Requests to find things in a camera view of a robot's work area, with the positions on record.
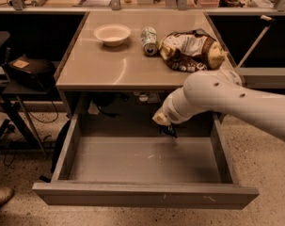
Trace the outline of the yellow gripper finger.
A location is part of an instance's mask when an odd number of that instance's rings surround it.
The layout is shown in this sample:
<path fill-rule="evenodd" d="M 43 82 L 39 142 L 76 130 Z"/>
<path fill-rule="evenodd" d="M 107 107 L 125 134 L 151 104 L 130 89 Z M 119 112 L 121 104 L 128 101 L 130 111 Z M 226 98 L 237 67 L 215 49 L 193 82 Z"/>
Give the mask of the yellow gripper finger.
<path fill-rule="evenodd" d="M 170 120 L 166 117 L 162 108 L 159 108 L 153 115 L 152 119 L 159 125 L 169 126 Z"/>

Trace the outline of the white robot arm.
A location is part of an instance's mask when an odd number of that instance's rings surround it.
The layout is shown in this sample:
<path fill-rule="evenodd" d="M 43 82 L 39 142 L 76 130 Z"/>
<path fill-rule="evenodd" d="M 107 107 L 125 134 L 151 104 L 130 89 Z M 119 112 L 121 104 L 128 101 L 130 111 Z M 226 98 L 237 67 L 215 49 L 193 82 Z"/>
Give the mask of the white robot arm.
<path fill-rule="evenodd" d="M 205 111 L 230 114 L 285 141 L 285 95 L 247 89 L 238 74 L 229 70 L 191 73 L 152 119 L 169 126 Z"/>

